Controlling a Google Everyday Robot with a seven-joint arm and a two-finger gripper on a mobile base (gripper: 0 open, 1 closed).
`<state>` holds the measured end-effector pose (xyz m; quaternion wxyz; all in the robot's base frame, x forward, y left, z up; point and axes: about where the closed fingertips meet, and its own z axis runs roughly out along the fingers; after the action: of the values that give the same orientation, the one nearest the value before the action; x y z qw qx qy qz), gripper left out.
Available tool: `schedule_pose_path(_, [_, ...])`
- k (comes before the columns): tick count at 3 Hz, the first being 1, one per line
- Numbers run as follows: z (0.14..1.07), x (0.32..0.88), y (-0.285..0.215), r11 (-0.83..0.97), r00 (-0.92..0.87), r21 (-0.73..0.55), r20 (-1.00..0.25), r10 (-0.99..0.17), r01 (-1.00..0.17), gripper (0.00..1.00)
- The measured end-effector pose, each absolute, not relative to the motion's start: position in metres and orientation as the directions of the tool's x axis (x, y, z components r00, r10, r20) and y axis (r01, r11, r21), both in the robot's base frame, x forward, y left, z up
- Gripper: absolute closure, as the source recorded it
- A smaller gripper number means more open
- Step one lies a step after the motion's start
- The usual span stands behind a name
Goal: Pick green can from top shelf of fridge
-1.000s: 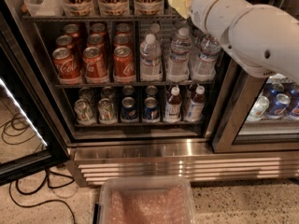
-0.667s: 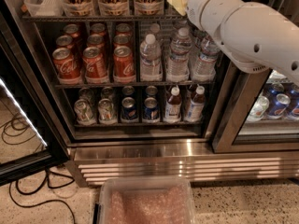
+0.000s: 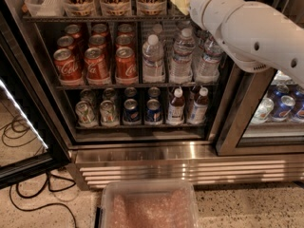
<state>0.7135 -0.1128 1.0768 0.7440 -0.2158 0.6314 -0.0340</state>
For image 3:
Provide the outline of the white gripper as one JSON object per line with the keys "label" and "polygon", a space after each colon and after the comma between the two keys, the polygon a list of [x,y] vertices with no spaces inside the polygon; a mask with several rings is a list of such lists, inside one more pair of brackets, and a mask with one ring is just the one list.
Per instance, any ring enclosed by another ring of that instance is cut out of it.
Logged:
{"label": "white gripper", "polygon": [[216,34],[224,19],[241,7],[244,0],[170,0],[184,14],[189,14],[192,21],[201,29]]}

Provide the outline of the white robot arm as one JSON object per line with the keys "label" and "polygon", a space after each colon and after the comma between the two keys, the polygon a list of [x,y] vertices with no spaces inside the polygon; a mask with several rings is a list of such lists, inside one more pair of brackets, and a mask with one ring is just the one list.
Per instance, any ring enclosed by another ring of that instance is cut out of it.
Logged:
{"label": "white robot arm", "polygon": [[246,72],[269,67],[304,86],[304,29],[256,1],[171,0]]}

